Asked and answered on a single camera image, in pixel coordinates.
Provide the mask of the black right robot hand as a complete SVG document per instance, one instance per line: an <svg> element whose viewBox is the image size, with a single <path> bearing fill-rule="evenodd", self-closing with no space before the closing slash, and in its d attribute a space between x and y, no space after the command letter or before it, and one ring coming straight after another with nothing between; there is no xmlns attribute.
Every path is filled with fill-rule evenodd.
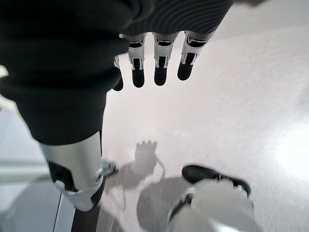
<svg viewBox="0 0 309 232"><path fill-rule="evenodd" d="M102 158L107 92L120 91L118 57L128 53L132 82L144 84L144 43L154 36L154 82L166 82L179 32L177 76L190 77L232 0L3 0L0 93L15 102L39 142L53 183L75 206L73 232L96 230L98 203L115 165Z"/></svg>

